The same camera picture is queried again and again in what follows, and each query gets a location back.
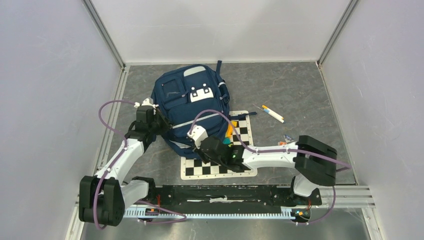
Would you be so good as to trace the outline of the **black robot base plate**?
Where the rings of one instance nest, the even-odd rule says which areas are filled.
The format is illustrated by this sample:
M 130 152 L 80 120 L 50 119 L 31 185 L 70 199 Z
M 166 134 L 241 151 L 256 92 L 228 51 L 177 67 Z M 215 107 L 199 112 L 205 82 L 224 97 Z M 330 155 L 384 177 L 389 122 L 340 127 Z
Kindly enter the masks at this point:
M 277 214 L 281 208 L 321 206 L 319 189 L 298 196 L 287 185 L 162 185 L 146 202 L 181 214 Z

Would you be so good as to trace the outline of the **navy blue backpack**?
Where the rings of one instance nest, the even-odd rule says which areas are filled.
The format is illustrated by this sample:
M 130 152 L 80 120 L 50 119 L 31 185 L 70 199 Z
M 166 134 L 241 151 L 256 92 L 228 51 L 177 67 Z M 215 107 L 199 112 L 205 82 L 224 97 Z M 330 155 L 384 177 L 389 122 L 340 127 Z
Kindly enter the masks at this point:
M 164 141 L 181 157 L 199 159 L 195 145 L 187 133 L 193 122 L 209 136 L 223 140 L 228 122 L 241 120 L 246 114 L 230 115 L 230 93 L 220 75 L 222 61 L 216 69 L 193 64 L 164 73 L 154 84 L 151 98 L 173 127 L 162 135 Z

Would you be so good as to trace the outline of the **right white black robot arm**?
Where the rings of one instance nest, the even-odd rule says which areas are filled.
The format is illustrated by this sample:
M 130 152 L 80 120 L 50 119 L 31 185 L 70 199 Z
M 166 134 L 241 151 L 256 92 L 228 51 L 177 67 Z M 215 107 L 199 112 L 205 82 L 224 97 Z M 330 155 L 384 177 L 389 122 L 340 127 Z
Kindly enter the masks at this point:
M 278 146 L 226 145 L 215 136 L 194 138 L 195 152 L 205 163 L 215 163 L 236 173 L 259 168 L 290 168 L 299 172 L 289 189 L 289 199 L 302 204 L 320 186 L 336 184 L 337 150 L 311 136 Z

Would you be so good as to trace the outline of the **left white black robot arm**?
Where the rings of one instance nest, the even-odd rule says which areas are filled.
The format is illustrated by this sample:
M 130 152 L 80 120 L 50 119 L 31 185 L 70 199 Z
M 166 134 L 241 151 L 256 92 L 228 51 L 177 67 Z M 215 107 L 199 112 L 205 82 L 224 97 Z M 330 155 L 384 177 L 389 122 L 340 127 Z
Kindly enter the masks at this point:
M 161 135 L 171 128 L 171 123 L 157 109 L 157 105 L 137 107 L 136 119 L 124 135 L 118 151 L 96 174 L 84 176 L 79 183 L 79 220 L 93 223 L 97 228 L 117 226 L 125 210 L 138 200 L 145 204 L 157 198 L 154 180 L 135 177 L 123 185 L 124 178 L 138 160 Z

